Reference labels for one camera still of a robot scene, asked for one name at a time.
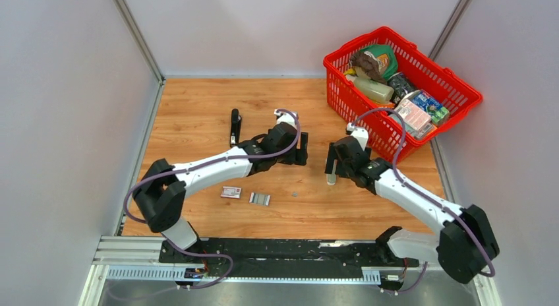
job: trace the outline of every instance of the wooden table surface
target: wooden table surface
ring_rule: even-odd
[[[326,184],[329,142],[345,136],[345,121],[326,103],[324,79],[171,79],[167,81],[142,164],[170,164],[229,150],[231,110],[243,116],[241,140],[275,125],[273,111],[297,111],[309,133],[306,166],[277,164],[269,171],[207,188],[185,200],[183,216],[201,237],[375,239],[390,226],[429,229],[398,205],[357,188],[348,179]],[[399,165],[418,184],[443,196],[428,145]],[[243,189],[241,199],[223,199],[221,187]],[[271,195],[270,205],[250,204],[251,192]],[[131,202],[131,212],[139,215]],[[153,235],[130,219],[123,235]]]

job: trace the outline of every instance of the plastic shopping basket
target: plastic shopping basket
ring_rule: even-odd
[[[388,27],[380,27],[370,34],[364,34],[347,42],[324,58],[328,105],[347,122],[353,122],[359,115],[378,107],[343,75],[343,72],[349,68],[349,58],[355,52],[372,44],[392,46],[398,61],[398,71],[403,72],[417,88],[426,90],[450,111],[449,120],[425,138],[417,140],[406,135],[398,161],[406,158],[437,134],[454,127],[466,117],[472,107],[483,100],[479,92],[457,78],[451,70],[443,69],[417,51],[415,44],[408,42]],[[368,144],[373,151],[384,159],[392,161],[399,144],[401,125],[389,118],[384,111],[366,116],[358,125],[368,131]]]

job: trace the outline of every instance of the cable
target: cable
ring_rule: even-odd
[[[425,276],[425,272],[427,271],[427,265],[428,265],[427,262],[423,263],[423,268],[421,269],[421,272],[419,273],[417,280],[415,280],[415,282],[413,282],[413,284],[411,284],[411,286],[406,288],[405,290],[392,291],[392,290],[385,290],[384,288],[382,288],[380,289],[380,292],[382,293],[383,291],[386,291],[394,295],[399,295],[399,294],[405,294],[413,291],[419,285],[421,280],[423,280],[423,277]]]
[[[396,176],[396,178],[398,179],[398,181],[400,181],[400,183],[404,184],[408,189],[411,189],[414,193],[418,194],[419,196],[423,197],[425,200],[429,201],[431,204],[439,207],[442,211],[447,212],[449,215],[452,216],[452,218],[454,218],[454,220],[456,220],[464,229],[464,231],[466,231],[466,234],[470,237],[470,239],[474,242],[476,248],[479,250],[479,252],[481,253],[483,259],[485,260],[485,263],[487,264],[487,266],[489,267],[489,273],[485,273],[485,272],[479,272],[480,275],[482,276],[486,276],[486,277],[493,277],[495,276],[495,267],[493,265],[493,262],[491,261],[491,259],[489,258],[489,256],[487,255],[487,252],[485,251],[485,249],[483,249],[483,246],[481,245],[481,243],[479,242],[479,240],[477,239],[477,237],[475,236],[475,234],[473,233],[473,231],[470,229],[470,227],[462,220],[462,218],[460,218],[460,216],[458,216],[454,211],[450,210],[449,208],[447,208],[446,206],[444,206],[443,204],[439,203],[437,200],[433,199],[432,197],[430,197],[429,195],[425,194],[424,192],[422,192],[421,190],[415,188],[414,186],[412,186],[411,184],[409,184],[408,182],[406,182],[406,180],[403,179],[403,177],[398,173],[398,170],[396,168],[396,163],[398,160],[398,156],[400,155],[400,152],[403,149],[403,144],[405,142],[405,136],[406,136],[406,130],[405,130],[405,121],[403,120],[402,116],[397,113],[395,110],[390,109],[390,108],[384,108],[384,107],[380,107],[380,108],[374,108],[371,109],[369,111],[367,111],[366,113],[362,114],[361,116],[359,116],[358,118],[356,118],[356,120],[352,123],[352,126],[355,126],[360,120],[362,120],[363,118],[365,118],[366,116],[372,114],[372,113],[376,113],[377,111],[386,111],[388,113],[393,113],[396,115],[396,117],[399,120],[399,123],[401,125],[402,128],[402,136],[400,137],[400,143],[398,145],[398,148],[396,149],[396,153],[394,153],[394,158],[392,159],[392,170],[394,171],[394,175]],[[425,263],[424,266],[424,271],[427,269],[427,262]],[[420,276],[417,281],[408,289],[406,289],[405,291],[409,291],[413,288],[415,288],[415,286],[419,283],[419,281],[421,280],[422,276]]]
[[[124,213],[126,214],[126,216],[128,216],[130,219],[134,220],[135,222],[140,222],[142,224],[146,223],[146,220],[143,220],[142,218],[138,218],[138,217],[132,215],[132,213],[128,209],[128,201],[130,199],[130,196],[134,193],[135,190],[137,190],[140,186],[142,186],[145,183],[155,181],[155,180],[160,179],[160,178],[165,177],[165,176],[196,171],[197,169],[205,168],[206,166],[211,166],[212,164],[216,164],[216,163],[219,163],[219,162],[222,162],[222,161],[234,160],[234,159],[253,159],[254,160],[254,159],[275,158],[276,156],[281,156],[282,154],[291,150],[291,148],[293,148],[297,144],[297,141],[299,141],[299,138],[301,137],[301,124],[299,123],[299,119],[295,116],[295,114],[290,112],[289,110],[280,108],[280,109],[277,109],[277,111],[280,112],[280,113],[281,112],[286,113],[289,116],[291,116],[291,118],[293,118],[295,120],[295,127],[297,128],[297,135],[295,135],[295,140],[293,140],[293,142],[287,148],[285,148],[281,151],[278,151],[278,152],[274,152],[274,153],[271,153],[271,154],[265,154],[265,155],[261,155],[261,156],[230,156],[228,158],[223,156],[221,158],[208,160],[204,163],[197,164],[195,166],[191,166],[188,169],[175,169],[173,171],[167,171],[167,172],[155,174],[155,175],[150,176],[150,177],[146,177],[145,179],[143,179],[142,181],[139,181],[136,185],[134,185],[128,191],[128,193],[126,194],[126,196],[124,198],[124,203],[123,203],[123,209],[124,209]]]
[[[171,240],[167,239],[167,242],[178,252],[184,254],[184,255],[188,255],[190,257],[196,257],[196,258],[225,258],[227,260],[229,260],[229,268],[227,269],[227,271],[225,271],[225,273],[223,273],[220,277],[216,278],[215,280],[211,281],[210,283],[206,283],[206,284],[202,284],[202,285],[196,285],[196,286],[191,286],[190,289],[200,289],[200,288],[209,288],[210,286],[214,286],[216,284],[218,284],[221,280],[223,280],[224,278],[227,277],[227,275],[229,275],[229,273],[231,273],[231,271],[233,270],[233,258],[231,258],[229,255],[223,255],[220,253],[193,253],[193,252],[188,252],[184,249],[181,249],[178,245],[174,244]]]
[[[405,275],[407,273],[407,258],[403,259],[403,272],[402,272],[402,281],[405,279]]]
[[[129,199],[131,197],[131,195],[134,193],[135,190],[137,190],[140,186],[142,186],[145,183],[151,182],[151,181],[155,181],[157,179],[160,179],[162,177],[166,177],[166,176],[170,176],[170,175],[175,175],[175,174],[180,174],[180,173],[188,173],[191,171],[195,171],[197,169],[201,169],[201,168],[205,168],[206,166],[211,166],[212,164],[216,164],[219,162],[223,162],[223,161],[228,161],[228,160],[234,160],[234,159],[267,159],[267,158],[275,158],[276,156],[281,156],[282,154],[290,151],[299,141],[299,138],[301,137],[301,124],[299,123],[299,119],[297,118],[297,116],[295,116],[294,113],[290,112],[289,110],[286,109],[277,109],[276,111],[278,112],[283,112],[288,114],[289,116],[291,116],[291,118],[293,118],[293,120],[295,120],[295,127],[297,128],[297,134],[295,135],[295,139],[293,140],[293,142],[285,149],[278,151],[278,152],[274,152],[271,154],[265,154],[265,155],[259,155],[259,156],[229,156],[229,157],[221,157],[221,158],[216,158],[213,160],[208,160],[206,162],[203,162],[201,164],[192,166],[188,169],[176,169],[176,170],[172,170],[172,171],[167,171],[167,172],[163,172],[163,173],[159,173],[159,174],[155,174],[153,176],[147,177],[141,181],[139,181],[136,185],[134,185],[126,194],[126,197],[124,199],[123,202],[123,209],[124,212],[126,214],[126,216],[128,216],[130,219],[134,220],[135,222],[140,222],[145,224],[146,220],[143,220],[141,218],[138,218],[134,215],[132,215],[132,213],[130,213],[130,210],[128,209],[128,202]],[[233,258],[231,258],[229,255],[223,255],[223,254],[217,254],[217,253],[192,253],[192,252],[188,252],[186,250],[181,249],[179,246],[177,246],[176,244],[174,244],[171,240],[167,239],[167,242],[169,242],[169,244],[176,250],[179,251],[180,253],[184,254],[184,255],[188,255],[191,257],[200,257],[200,258],[225,258],[227,259],[230,263],[229,263],[229,268],[227,269],[227,271],[225,271],[225,273],[223,273],[223,275],[221,275],[219,278],[215,279],[214,281],[211,281],[210,283],[207,284],[202,284],[202,285],[197,285],[197,286],[190,286],[190,287],[184,287],[183,288],[188,288],[188,289],[200,289],[200,288],[209,288],[210,286],[214,286],[217,283],[219,283],[221,280],[223,280],[224,278],[226,278],[229,273],[231,273],[231,271],[233,270]],[[112,293],[109,291],[109,295],[112,298],[115,298],[117,300],[121,300],[121,301],[128,301],[128,300],[139,300],[139,299],[144,299],[144,298],[149,298],[155,295],[158,295],[160,293],[163,293],[165,291],[170,291],[170,290],[174,290],[175,288],[169,288],[166,290],[162,290],[162,291],[158,291],[156,293],[144,296],[144,297],[136,297],[134,299],[121,299],[120,297],[116,297],[114,295],[112,295]]]

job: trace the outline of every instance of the green snack bag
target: green snack bag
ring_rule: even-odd
[[[359,50],[349,58],[349,64],[355,67],[357,76],[383,84],[398,70],[396,56],[388,44],[373,44]]]

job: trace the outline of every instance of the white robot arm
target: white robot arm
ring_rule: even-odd
[[[348,137],[330,144],[325,171],[328,183],[334,181],[332,175],[350,178],[356,186],[398,204],[434,233],[389,228],[376,240],[377,245],[386,246],[387,260],[395,257],[438,262],[454,280],[468,283],[486,266],[486,262],[454,216],[468,225],[491,260],[499,254],[495,236],[481,208],[475,205],[464,208],[441,199],[393,169],[386,160],[371,160],[370,149],[366,148],[367,131],[352,124],[348,124],[346,131]]]
[[[274,114],[276,125],[268,134],[243,141],[222,154],[173,165],[165,159],[155,161],[144,179],[167,171],[178,173],[145,183],[132,194],[150,230],[187,249],[198,236],[181,216],[186,198],[223,181],[268,171],[276,163],[306,165],[308,134],[300,134],[300,148],[293,144],[297,140],[297,113],[276,110]]]

